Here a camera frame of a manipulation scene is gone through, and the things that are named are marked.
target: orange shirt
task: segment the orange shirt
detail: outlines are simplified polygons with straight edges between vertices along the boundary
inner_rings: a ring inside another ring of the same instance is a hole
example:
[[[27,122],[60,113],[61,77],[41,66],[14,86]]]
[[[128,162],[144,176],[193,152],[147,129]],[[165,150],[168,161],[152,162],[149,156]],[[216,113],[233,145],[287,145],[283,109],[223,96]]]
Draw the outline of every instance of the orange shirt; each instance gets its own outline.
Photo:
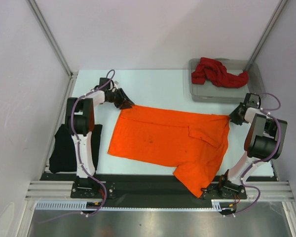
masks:
[[[133,106],[122,110],[112,156],[177,167],[174,175],[198,198],[222,163],[229,117]]]

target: red cloth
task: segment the red cloth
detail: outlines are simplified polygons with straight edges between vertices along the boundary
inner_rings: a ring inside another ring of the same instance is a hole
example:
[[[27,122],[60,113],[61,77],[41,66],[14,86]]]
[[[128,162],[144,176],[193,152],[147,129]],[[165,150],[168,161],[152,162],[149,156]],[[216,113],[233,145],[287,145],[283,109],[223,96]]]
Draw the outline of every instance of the red cloth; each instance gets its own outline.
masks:
[[[249,77],[247,72],[238,76],[227,73],[226,67],[221,62],[211,58],[201,58],[201,62],[192,73],[192,83],[203,85],[206,79],[218,87],[241,88],[248,83]]]

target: black cloth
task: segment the black cloth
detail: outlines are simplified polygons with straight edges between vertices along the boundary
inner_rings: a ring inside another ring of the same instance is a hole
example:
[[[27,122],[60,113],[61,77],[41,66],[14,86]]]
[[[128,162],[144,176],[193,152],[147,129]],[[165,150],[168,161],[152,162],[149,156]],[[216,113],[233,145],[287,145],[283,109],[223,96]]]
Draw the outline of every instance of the black cloth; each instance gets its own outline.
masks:
[[[92,161],[97,170],[102,125],[96,124],[91,135]],[[55,134],[55,147],[49,158],[49,170],[52,173],[77,171],[77,162],[74,150],[74,141],[69,130],[62,124]]]

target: gray floor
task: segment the gray floor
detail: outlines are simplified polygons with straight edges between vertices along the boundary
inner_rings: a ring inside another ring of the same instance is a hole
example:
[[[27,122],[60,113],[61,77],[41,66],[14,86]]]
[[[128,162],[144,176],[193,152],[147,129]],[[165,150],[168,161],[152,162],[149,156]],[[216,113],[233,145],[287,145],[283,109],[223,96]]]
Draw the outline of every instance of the gray floor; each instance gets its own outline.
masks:
[[[292,236],[280,202],[260,202],[236,218],[223,218],[217,212],[100,211],[89,218],[73,214],[38,223],[64,213],[35,211],[28,237]]]

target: orange fabric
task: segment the orange fabric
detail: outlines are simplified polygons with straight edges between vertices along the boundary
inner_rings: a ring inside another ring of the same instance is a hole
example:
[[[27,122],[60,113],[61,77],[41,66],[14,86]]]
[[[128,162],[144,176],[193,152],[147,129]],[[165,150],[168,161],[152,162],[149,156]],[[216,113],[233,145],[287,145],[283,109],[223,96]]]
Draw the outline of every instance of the orange fabric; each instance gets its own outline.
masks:
[[[199,198],[227,150],[228,119],[134,106],[121,111],[109,154],[177,167],[173,174]]]

